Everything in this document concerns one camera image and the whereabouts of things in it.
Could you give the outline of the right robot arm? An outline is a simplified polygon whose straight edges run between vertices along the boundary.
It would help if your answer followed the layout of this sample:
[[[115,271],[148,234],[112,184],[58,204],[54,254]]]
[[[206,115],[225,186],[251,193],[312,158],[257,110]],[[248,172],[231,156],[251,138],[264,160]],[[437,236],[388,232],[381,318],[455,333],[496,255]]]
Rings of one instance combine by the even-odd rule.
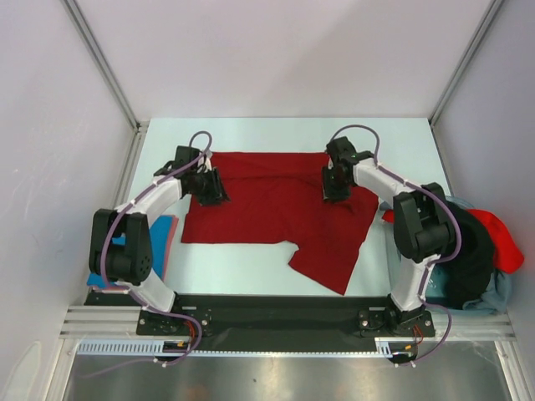
[[[387,297],[384,328],[407,334],[423,316],[430,275],[461,230],[436,183],[418,186],[384,167],[370,151],[358,152],[347,137],[326,145],[328,164],[322,168],[324,199],[346,201],[351,189],[362,187],[391,206],[393,235],[401,255],[401,272]]]

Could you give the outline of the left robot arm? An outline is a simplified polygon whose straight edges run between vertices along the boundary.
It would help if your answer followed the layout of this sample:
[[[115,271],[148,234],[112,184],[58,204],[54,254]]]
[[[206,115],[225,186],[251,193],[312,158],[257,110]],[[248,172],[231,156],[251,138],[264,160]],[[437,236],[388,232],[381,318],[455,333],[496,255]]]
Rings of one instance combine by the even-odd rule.
[[[143,307],[157,310],[155,323],[169,334],[183,328],[185,314],[173,306],[175,292],[154,271],[150,228],[186,195],[202,206],[229,200],[210,150],[177,147],[175,159],[158,169],[134,199],[97,210],[89,247],[90,271],[105,286],[125,290]]]

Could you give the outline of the dark red t-shirt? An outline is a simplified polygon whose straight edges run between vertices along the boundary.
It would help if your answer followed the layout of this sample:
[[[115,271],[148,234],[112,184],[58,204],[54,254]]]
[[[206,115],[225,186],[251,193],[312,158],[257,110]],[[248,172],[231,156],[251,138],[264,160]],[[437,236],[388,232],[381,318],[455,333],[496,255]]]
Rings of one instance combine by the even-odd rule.
[[[350,197],[324,201],[324,153],[220,152],[211,158],[230,197],[220,206],[191,202],[181,240],[202,244],[297,246],[294,271],[345,294],[379,200],[353,187]]]

